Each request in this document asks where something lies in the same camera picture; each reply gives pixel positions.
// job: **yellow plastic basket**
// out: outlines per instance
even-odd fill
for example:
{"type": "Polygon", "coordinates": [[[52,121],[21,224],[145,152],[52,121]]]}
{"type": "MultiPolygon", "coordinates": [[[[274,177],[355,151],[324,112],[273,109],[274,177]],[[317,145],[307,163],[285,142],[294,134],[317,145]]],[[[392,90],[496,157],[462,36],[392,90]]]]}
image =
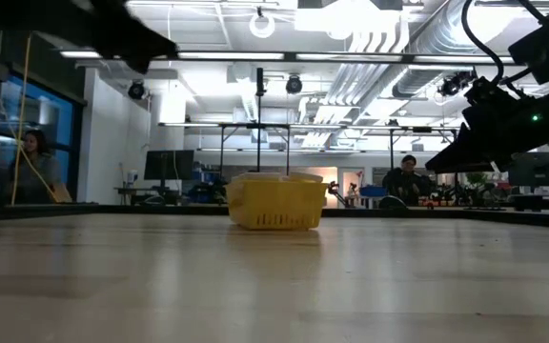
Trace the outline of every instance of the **yellow plastic basket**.
{"type": "Polygon", "coordinates": [[[316,228],[327,184],[239,180],[226,186],[228,212],[247,229],[316,228]]]}

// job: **man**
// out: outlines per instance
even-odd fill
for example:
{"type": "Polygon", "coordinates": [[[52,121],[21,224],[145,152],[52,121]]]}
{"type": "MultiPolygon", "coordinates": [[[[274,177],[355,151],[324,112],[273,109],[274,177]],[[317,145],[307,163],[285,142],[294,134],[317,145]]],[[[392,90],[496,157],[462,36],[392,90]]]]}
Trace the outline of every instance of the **man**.
{"type": "Polygon", "coordinates": [[[415,173],[417,159],[412,155],[406,155],[401,159],[401,168],[395,168],[387,172],[382,180],[382,186],[387,189],[389,195],[401,199],[407,206],[418,205],[418,197],[421,194],[421,177],[415,173]]]}

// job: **monitor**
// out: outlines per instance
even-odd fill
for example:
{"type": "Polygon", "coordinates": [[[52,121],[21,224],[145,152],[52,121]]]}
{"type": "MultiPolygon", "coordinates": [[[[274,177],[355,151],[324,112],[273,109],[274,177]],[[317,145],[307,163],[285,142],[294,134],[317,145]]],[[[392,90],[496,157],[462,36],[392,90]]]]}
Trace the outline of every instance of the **monitor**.
{"type": "Polygon", "coordinates": [[[148,151],[145,180],[192,180],[194,151],[148,151]]]}
{"type": "Polygon", "coordinates": [[[515,155],[508,176],[512,186],[549,186],[549,152],[515,155]]]}

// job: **yellow cable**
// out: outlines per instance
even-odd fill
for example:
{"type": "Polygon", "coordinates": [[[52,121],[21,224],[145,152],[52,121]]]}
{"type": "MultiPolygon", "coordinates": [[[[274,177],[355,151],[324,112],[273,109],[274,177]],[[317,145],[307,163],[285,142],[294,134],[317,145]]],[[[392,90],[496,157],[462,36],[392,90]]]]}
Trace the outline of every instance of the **yellow cable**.
{"type": "Polygon", "coordinates": [[[14,167],[14,188],[11,192],[11,205],[16,203],[16,192],[18,190],[18,166],[20,165],[20,151],[23,146],[20,137],[23,136],[23,122],[25,121],[25,102],[27,98],[27,74],[29,73],[29,56],[31,53],[31,33],[27,37],[27,49],[25,51],[25,72],[23,73],[23,92],[20,98],[20,117],[18,118],[18,134],[16,135],[16,166],[14,167]]]}
{"type": "MultiPolygon", "coordinates": [[[[25,61],[25,85],[26,86],[26,82],[27,82],[27,71],[29,69],[29,60],[26,60],[25,61]]],[[[4,117],[6,117],[6,121],[8,122],[8,127],[10,128],[10,132],[11,132],[11,135],[12,137],[14,137],[14,140],[16,141],[16,144],[18,145],[17,146],[17,149],[23,154],[23,156],[25,157],[26,161],[27,161],[27,164],[29,165],[30,169],[35,172],[35,174],[37,175],[37,177],[41,180],[41,182],[44,184],[44,186],[46,187],[46,190],[50,193],[50,196],[52,197],[52,199],[54,199],[54,202],[58,203],[59,200],[58,198],[56,197],[56,194],[54,194],[54,192],[50,189],[50,186],[48,185],[48,182],[46,182],[46,180],[44,180],[44,178],[42,177],[42,175],[39,173],[39,171],[37,171],[37,169],[33,166],[33,164],[31,163],[31,160],[29,159],[29,157],[27,156],[27,153],[22,149],[22,147],[19,145],[19,142],[20,142],[20,139],[19,137],[16,135],[16,132],[14,132],[14,128],[11,126],[10,124],[10,119],[8,118],[8,112],[6,111],[6,108],[4,106],[4,102],[2,101],[1,99],[1,93],[0,93],[0,109],[1,109],[1,112],[4,114],[4,117]]]]}

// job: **person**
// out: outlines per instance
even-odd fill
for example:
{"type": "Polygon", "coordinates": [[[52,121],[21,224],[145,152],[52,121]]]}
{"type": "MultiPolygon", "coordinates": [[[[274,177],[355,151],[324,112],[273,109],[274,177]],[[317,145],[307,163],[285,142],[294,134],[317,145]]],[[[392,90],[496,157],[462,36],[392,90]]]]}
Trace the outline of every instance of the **person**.
{"type": "MultiPolygon", "coordinates": [[[[60,167],[56,158],[51,155],[48,148],[46,136],[40,130],[27,131],[25,133],[24,144],[22,148],[32,165],[42,176],[51,190],[62,184],[60,177],[60,167]]],[[[50,192],[46,189],[44,183],[35,174],[27,163],[27,159],[21,153],[18,163],[18,183],[16,185],[17,204],[49,204],[53,202],[50,192]]],[[[10,186],[8,196],[11,197],[14,187],[14,177],[16,169],[16,159],[10,163],[10,186]]]]}
{"type": "Polygon", "coordinates": [[[382,186],[387,189],[389,195],[401,199],[407,206],[418,205],[418,197],[421,195],[422,178],[415,173],[417,159],[412,155],[406,155],[401,159],[401,168],[395,168],[385,175],[382,186]]]}

